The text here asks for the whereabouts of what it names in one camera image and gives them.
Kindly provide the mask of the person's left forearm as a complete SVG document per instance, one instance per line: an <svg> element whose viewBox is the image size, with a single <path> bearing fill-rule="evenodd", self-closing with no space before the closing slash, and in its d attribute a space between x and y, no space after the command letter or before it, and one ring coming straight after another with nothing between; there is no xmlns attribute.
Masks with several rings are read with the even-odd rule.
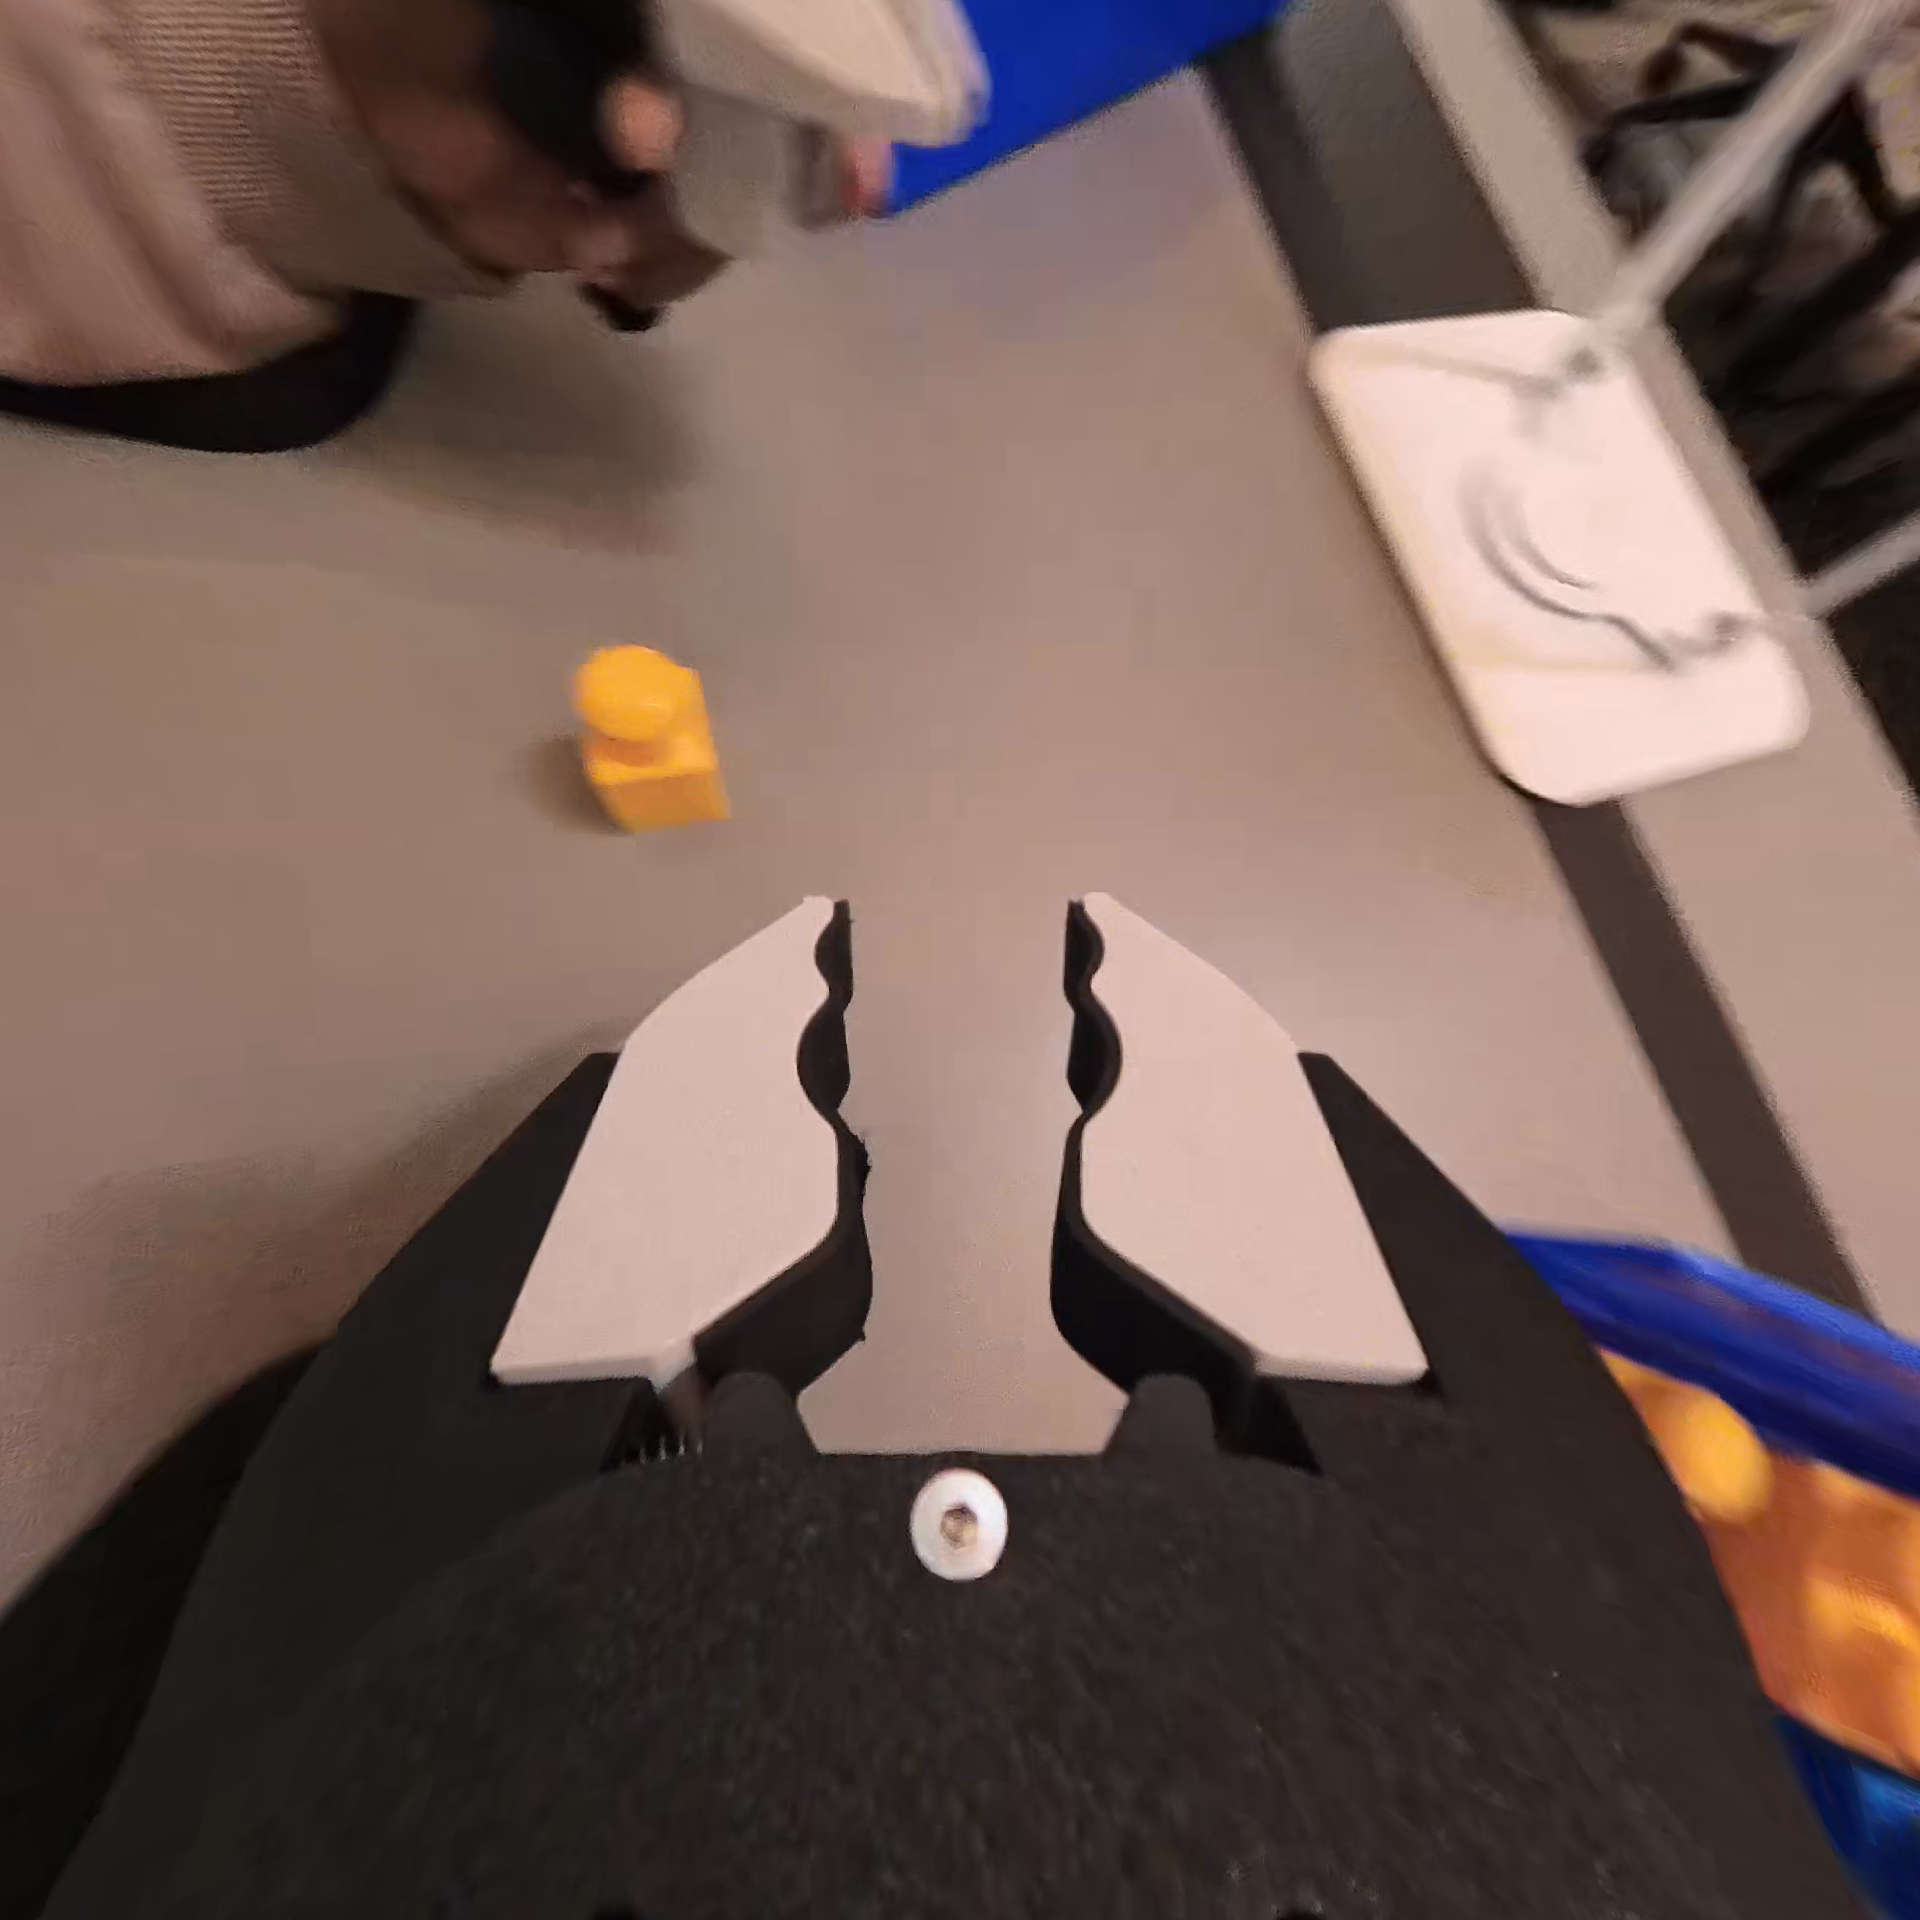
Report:
<svg viewBox="0 0 1920 1920"><path fill-rule="evenodd" d="M2 4L2 372L258 368L350 295L488 297L355 124L309 4Z"/></svg>

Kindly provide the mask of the black textured pad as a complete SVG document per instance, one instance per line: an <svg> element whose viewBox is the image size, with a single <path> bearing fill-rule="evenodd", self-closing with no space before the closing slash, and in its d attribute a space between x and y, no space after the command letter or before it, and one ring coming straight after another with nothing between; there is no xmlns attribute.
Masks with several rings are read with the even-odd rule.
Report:
<svg viewBox="0 0 1920 1920"><path fill-rule="evenodd" d="M284 1356L206 1407L5 1608L5 1918L44 1911L99 1815L211 1534L318 1353Z"/></svg>

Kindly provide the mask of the white metal document stand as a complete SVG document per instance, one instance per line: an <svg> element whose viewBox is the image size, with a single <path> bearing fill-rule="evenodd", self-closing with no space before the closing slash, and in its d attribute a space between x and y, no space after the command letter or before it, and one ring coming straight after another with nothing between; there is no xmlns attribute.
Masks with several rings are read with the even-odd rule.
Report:
<svg viewBox="0 0 1920 1920"><path fill-rule="evenodd" d="M1916 517L1762 600L1638 368L1641 335L1916 4L1833 4L1586 316L1342 326L1309 384L1481 753L1557 806L1787 752L1789 636L1916 565Z"/></svg>

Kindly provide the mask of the black office chair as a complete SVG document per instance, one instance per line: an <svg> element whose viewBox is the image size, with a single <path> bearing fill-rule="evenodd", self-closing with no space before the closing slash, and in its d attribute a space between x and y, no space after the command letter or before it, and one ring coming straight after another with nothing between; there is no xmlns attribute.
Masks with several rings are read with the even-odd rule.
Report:
<svg viewBox="0 0 1920 1920"><path fill-rule="evenodd" d="M1641 237L1826 4L1508 4L1600 203ZM1916 512L1916 16L1666 305L1797 560Z"/></svg>

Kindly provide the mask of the pile of mega blocks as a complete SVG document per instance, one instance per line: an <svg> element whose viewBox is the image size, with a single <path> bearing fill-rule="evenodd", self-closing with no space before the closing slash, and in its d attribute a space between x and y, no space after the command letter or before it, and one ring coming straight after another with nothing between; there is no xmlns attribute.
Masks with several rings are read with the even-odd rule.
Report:
<svg viewBox="0 0 1920 1920"><path fill-rule="evenodd" d="M1770 1703L1916 1780L1917 1502L1774 1446L1702 1385L1600 1357L1708 1541Z"/></svg>

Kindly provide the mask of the person's left hand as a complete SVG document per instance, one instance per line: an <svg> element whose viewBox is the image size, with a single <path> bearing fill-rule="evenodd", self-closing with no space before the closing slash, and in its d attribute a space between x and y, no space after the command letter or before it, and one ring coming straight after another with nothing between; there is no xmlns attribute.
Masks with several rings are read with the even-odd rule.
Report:
<svg viewBox="0 0 1920 1920"><path fill-rule="evenodd" d="M466 264L508 281L563 275L634 309L680 304L729 268L728 253L680 223L662 175L676 165L681 103L643 70L596 103L608 152L649 179L610 199L504 116L483 4L318 3L307 12L380 168Z"/></svg>

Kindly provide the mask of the yellow one-stud mega block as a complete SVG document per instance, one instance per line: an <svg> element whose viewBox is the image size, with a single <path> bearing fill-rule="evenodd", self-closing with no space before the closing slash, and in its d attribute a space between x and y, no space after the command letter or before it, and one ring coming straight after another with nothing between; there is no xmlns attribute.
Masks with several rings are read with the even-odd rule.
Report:
<svg viewBox="0 0 1920 1920"><path fill-rule="evenodd" d="M582 776L624 831L723 822L732 801L701 677L641 644L594 652L571 680Z"/></svg>

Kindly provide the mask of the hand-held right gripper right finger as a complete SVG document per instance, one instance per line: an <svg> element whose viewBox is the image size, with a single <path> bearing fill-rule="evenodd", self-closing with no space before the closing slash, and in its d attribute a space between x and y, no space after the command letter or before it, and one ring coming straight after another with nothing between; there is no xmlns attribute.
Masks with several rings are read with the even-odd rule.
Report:
<svg viewBox="0 0 1920 1920"><path fill-rule="evenodd" d="M1285 1024L1108 894L1070 900L1076 1116L1050 1249L1112 1385L1196 1380L1220 1425L1288 1382L1417 1385L1424 1343Z"/></svg>

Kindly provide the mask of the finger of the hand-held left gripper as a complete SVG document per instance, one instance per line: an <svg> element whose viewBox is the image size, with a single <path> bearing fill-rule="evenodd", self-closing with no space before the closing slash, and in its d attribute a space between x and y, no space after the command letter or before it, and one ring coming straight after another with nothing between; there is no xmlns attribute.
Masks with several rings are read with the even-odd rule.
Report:
<svg viewBox="0 0 1920 1920"><path fill-rule="evenodd" d="M685 85L841 137L946 149L989 103L950 3L658 3L657 32Z"/></svg>

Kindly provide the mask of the blue plastic bin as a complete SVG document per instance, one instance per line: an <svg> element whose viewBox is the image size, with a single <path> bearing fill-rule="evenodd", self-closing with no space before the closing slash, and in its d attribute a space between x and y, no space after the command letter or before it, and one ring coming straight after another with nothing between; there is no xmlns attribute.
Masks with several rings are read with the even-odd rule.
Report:
<svg viewBox="0 0 1920 1920"><path fill-rule="evenodd" d="M1702 1385L1776 1446L1917 1502L1917 1349L1787 1281L1665 1240L1513 1232L1590 1343ZM1875 1915L1917 1915L1917 1777L1776 1710L1793 1766Z"/></svg>
<svg viewBox="0 0 1920 1920"><path fill-rule="evenodd" d="M1270 29L1285 3L962 3L987 107L948 149L899 147L896 216L1118 107L1225 46Z"/></svg>

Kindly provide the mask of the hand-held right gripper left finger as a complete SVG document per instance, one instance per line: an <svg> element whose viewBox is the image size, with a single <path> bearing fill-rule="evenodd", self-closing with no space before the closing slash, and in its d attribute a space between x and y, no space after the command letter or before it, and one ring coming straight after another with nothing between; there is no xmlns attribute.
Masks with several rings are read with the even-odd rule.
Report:
<svg viewBox="0 0 1920 1920"><path fill-rule="evenodd" d="M499 1385L729 1375L790 1396L867 1335L868 1152L850 1089L853 918L808 895L630 1030L494 1345Z"/></svg>

